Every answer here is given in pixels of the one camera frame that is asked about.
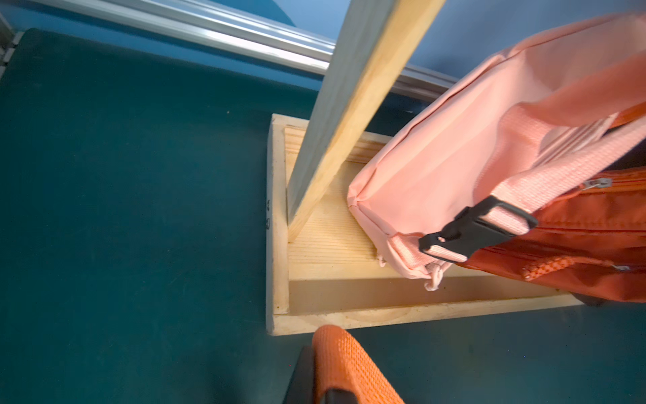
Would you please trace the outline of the red orange waist bag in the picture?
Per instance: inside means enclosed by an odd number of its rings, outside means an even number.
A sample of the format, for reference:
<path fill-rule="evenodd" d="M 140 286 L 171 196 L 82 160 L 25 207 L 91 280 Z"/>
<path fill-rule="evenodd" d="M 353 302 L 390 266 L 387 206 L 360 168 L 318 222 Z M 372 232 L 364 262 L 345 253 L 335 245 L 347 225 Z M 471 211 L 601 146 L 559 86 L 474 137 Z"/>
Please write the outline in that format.
<path fill-rule="evenodd" d="M 535 213 L 528 234 L 465 267 L 598 302 L 645 301 L 645 143 Z"/>

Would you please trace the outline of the pink waist bag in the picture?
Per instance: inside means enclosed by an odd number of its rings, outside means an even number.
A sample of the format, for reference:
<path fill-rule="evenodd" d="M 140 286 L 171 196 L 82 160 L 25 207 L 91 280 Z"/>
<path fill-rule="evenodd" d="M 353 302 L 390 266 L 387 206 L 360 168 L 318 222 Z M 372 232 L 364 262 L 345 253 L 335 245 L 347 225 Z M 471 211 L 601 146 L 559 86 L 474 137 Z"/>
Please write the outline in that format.
<path fill-rule="evenodd" d="M 378 256 L 435 291 L 645 143 L 645 17 L 600 17 L 496 53 L 359 172 L 348 208 Z"/>

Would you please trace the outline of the dark orange waist bag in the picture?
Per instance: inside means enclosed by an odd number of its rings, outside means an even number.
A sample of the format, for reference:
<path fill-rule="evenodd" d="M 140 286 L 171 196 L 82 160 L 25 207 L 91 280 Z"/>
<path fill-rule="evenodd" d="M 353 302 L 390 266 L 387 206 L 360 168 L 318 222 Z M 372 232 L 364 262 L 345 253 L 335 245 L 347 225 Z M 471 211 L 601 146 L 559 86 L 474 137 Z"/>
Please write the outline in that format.
<path fill-rule="evenodd" d="M 333 325 L 312 339 L 316 403 L 402 403 L 403 400 L 361 344 Z"/>

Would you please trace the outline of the wooden hanging rack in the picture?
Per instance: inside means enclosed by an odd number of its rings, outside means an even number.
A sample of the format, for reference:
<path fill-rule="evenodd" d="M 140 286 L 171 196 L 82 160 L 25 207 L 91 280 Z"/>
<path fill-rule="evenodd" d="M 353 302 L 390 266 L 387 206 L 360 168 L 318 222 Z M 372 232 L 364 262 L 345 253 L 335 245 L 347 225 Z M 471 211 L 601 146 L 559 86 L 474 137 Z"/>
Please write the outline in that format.
<path fill-rule="evenodd" d="M 267 144 L 267 331 L 370 328 L 574 306 L 563 291 L 453 266 L 446 288 L 381 266 L 350 214 L 354 176 L 387 137 L 374 117 L 442 8 L 353 1 L 308 120 L 276 114 Z"/>

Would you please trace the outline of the horizontal aluminium rail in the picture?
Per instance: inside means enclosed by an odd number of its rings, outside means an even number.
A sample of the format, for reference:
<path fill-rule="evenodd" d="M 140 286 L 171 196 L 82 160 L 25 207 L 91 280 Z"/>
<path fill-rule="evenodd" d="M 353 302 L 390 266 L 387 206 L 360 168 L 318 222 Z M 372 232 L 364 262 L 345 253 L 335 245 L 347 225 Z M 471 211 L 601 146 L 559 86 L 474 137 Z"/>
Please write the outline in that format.
<path fill-rule="evenodd" d="M 352 1 L 341 32 L 328 40 L 207 1 L 48 1 L 46 6 L 281 65 L 322 77 L 327 99 L 348 99 L 362 80 L 433 100 L 455 84 L 409 64 L 442 2 Z"/>

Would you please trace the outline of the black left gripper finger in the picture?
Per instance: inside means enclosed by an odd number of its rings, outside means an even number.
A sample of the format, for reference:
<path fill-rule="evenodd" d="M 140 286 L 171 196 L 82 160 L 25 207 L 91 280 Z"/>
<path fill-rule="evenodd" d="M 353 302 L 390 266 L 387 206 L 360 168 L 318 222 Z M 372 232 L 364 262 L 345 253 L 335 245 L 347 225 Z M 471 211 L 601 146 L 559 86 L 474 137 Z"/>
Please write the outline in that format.
<path fill-rule="evenodd" d="M 315 351 L 311 346 L 304 346 L 294 367 L 283 404 L 358 404 L 358 399 L 352 392 L 331 389 L 320 399 L 316 399 L 316 360 Z"/>

